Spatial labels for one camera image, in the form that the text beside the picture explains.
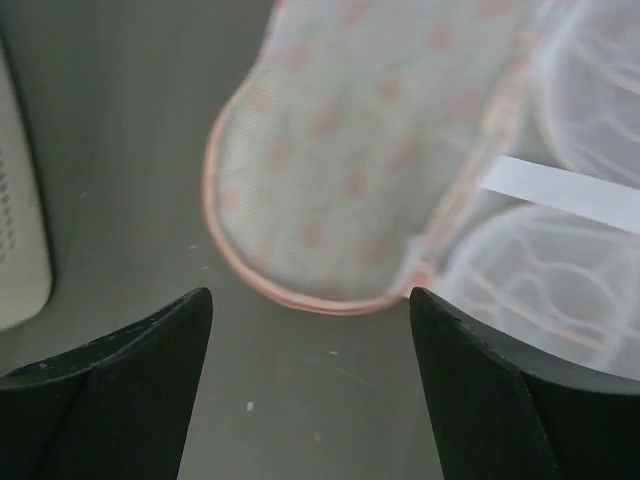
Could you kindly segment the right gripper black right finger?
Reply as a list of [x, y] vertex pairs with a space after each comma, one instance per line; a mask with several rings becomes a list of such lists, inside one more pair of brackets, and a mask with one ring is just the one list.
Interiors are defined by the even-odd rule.
[[445, 478], [638, 478], [638, 381], [548, 354], [427, 290], [409, 303]]

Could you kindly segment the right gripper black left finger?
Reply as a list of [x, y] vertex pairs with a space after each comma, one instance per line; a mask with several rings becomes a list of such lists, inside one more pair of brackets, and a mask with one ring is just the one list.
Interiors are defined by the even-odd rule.
[[211, 293], [1, 378], [4, 479], [174, 479], [206, 356]]

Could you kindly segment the floral mesh laundry bag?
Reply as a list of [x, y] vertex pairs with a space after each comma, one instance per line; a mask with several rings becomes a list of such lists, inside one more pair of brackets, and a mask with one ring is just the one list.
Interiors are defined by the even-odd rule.
[[435, 292], [639, 375], [639, 5], [279, 1], [215, 121], [207, 223], [285, 306]]

